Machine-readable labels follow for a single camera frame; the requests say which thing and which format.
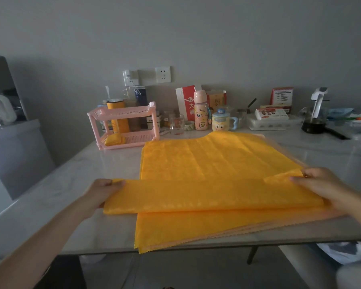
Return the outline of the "person's right hand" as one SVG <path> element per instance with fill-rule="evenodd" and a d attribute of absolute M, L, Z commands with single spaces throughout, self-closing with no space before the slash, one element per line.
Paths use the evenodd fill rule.
<path fill-rule="evenodd" d="M 302 170 L 303 176 L 313 177 L 313 189 L 317 195 L 329 200 L 338 209 L 347 212 L 346 200 L 348 194 L 360 192 L 352 189 L 342 182 L 333 172 L 327 168 L 307 168 Z"/>

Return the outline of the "person's left hand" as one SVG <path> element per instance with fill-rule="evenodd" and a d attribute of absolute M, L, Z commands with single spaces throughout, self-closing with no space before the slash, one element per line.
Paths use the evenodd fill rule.
<path fill-rule="evenodd" d="M 88 217 L 93 215 L 96 209 L 103 206 L 105 201 L 120 189 L 107 189 L 111 179 L 96 179 L 84 195 L 81 197 L 81 205 Z"/>

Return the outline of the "yellow cloth sheet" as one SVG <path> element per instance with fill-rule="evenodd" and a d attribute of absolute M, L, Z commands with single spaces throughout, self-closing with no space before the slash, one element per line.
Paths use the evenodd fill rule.
<path fill-rule="evenodd" d="M 329 211 L 322 197 L 290 182 L 301 166 L 259 136 L 215 132 L 147 142 L 140 179 L 104 204 L 106 215 L 137 214 L 140 253 L 240 227 L 300 222 Z"/>

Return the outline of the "yellow sponge pad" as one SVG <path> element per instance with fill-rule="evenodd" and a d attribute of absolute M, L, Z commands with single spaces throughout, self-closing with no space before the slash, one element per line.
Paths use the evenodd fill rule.
<path fill-rule="evenodd" d="M 123 135 L 119 133 L 113 133 L 107 136 L 104 145 L 109 147 L 109 146 L 123 145 L 125 143 L 126 143 L 126 138 Z"/>

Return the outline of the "white plastic egg tray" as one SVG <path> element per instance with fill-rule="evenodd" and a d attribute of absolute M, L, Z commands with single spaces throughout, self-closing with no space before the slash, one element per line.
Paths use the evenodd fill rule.
<path fill-rule="evenodd" d="M 294 115 L 288 116 L 288 120 L 257 120 L 255 114 L 248 114 L 246 126 L 251 131 L 283 131 L 302 125 L 303 118 Z"/>

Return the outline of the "white box with red label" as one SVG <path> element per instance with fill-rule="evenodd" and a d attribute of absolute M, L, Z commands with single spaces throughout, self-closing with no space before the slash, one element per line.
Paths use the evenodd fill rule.
<path fill-rule="evenodd" d="M 258 121 L 287 121 L 289 116 L 283 108 L 259 108 L 255 110 Z"/>

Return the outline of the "dark blue bottle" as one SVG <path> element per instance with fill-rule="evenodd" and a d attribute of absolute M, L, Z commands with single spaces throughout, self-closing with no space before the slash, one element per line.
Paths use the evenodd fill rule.
<path fill-rule="evenodd" d="M 149 105 L 146 88 L 144 86 L 135 87 L 134 92 L 137 106 Z M 147 117 L 140 117 L 139 119 L 141 129 L 148 129 Z"/>

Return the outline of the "red and white desk card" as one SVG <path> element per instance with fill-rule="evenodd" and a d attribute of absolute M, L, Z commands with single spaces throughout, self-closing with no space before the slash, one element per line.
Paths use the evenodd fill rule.
<path fill-rule="evenodd" d="M 271 91 L 270 105 L 281 106 L 287 114 L 291 114 L 293 102 L 293 87 L 276 87 Z"/>

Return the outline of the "glass mug with spoon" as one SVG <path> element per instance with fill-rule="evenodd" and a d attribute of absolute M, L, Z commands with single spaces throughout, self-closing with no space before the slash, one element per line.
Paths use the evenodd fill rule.
<path fill-rule="evenodd" d="M 255 103 L 255 101 L 257 101 L 257 98 L 254 98 L 247 107 L 236 110 L 239 120 L 237 127 L 238 129 L 241 129 L 245 126 L 247 114 L 250 114 L 250 107 Z"/>

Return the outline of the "black table leg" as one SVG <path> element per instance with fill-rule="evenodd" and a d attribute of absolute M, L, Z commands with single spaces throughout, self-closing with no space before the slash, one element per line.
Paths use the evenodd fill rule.
<path fill-rule="evenodd" d="M 251 247 L 250 252 L 248 254 L 248 257 L 247 257 L 247 260 L 246 260 L 246 263 L 248 265 L 250 265 L 253 262 L 253 259 L 255 257 L 255 254 L 256 254 L 258 248 L 259 248 L 258 246 L 252 246 Z"/>

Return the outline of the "red and white paper bag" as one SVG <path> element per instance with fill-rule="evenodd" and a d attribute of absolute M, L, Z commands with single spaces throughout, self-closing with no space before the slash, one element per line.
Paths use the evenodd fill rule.
<path fill-rule="evenodd" d="M 175 89 L 179 113 L 182 114 L 187 121 L 194 121 L 194 92 L 200 90 L 202 90 L 201 84 Z"/>

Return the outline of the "pink cartoon water bottle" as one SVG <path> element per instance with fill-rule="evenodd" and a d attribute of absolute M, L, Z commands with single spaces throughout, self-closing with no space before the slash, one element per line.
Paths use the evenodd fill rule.
<path fill-rule="evenodd" d="M 197 131 L 206 131 L 211 124 L 211 112 L 204 90 L 194 92 L 194 124 Z"/>

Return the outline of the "orange cardboard box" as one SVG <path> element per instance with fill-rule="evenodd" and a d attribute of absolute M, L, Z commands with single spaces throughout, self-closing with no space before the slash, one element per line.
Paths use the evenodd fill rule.
<path fill-rule="evenodd" d="M 218 109 L 227 106 L 227 94 L 223 90 L 207 91 L 207 103 L 211 113 L 217 112 Z"/>

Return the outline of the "white electric kettle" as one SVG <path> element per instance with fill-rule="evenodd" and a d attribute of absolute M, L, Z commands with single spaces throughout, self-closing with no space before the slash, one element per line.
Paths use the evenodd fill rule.
<path fill-rule="evenodd" d="M 0 92 L 0 120 L 4 125 L 10 125 L 17 120 L 17 114 L 10 100 Z"/>

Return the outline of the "white wall socket with charger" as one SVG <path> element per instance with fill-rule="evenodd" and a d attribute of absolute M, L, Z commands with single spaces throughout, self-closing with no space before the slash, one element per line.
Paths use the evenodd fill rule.
<path fill-rule="evenodd" d="M 138 70 L 123 70 L 122 73 L 126 87 L 140 86 Z"/>

